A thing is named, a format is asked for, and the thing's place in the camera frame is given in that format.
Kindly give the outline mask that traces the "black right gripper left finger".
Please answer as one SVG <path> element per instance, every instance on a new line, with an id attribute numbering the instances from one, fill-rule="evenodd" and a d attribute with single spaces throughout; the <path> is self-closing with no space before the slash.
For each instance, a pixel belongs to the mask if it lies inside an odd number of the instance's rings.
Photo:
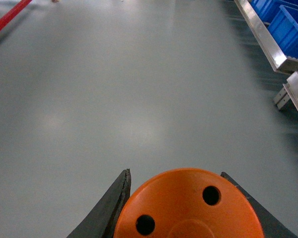
<path id="1" fill-rule="evenodd" d="M 130 192 L 131 173 L 129 169 L 125 169 L 68 237 L 112 238 L 122 209 L 130 198 Z"/>

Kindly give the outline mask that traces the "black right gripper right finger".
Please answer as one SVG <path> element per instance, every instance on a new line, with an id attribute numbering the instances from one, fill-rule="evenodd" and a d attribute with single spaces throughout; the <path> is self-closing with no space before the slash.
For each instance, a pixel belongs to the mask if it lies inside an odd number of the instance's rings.
<path id="1" fill-rule="evenodd" d="M 261 223 L 265 238 L 298 238 L 226 172 L 221 172 L 221 177 L 232 183 L 246 197 Z"/>

